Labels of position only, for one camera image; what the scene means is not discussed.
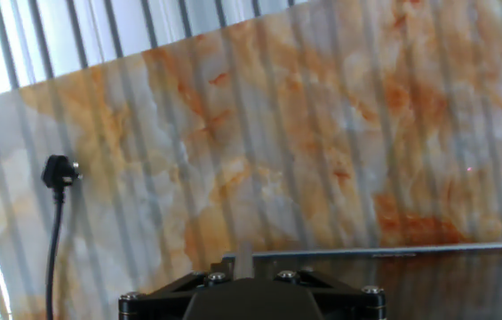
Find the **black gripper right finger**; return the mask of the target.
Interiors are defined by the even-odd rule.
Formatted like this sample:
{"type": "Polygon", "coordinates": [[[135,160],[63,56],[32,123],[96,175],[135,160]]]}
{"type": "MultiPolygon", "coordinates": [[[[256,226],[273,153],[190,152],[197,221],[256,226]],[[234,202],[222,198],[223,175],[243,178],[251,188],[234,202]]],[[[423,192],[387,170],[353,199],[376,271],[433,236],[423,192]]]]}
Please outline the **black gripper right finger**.
{"type": "Polygon", "coordinates": [[[354,288],[313,269],[282,270],[273,280],[307,293],[306,307],[315,310],[322,319],[386,319],[385,290],[379,286],[354,288]]]}

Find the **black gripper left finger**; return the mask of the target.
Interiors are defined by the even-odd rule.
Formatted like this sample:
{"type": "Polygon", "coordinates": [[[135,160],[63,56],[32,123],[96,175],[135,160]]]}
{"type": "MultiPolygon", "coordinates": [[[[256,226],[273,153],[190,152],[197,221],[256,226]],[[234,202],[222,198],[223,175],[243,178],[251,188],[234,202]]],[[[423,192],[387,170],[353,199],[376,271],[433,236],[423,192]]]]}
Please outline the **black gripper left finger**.
{"type": "Polygon", "coordinates": [[[197,293],[232,280],[228,268],[193,271],[154,292],[127,292],[118,300],[118,319],[182,318],[197,293]]]}

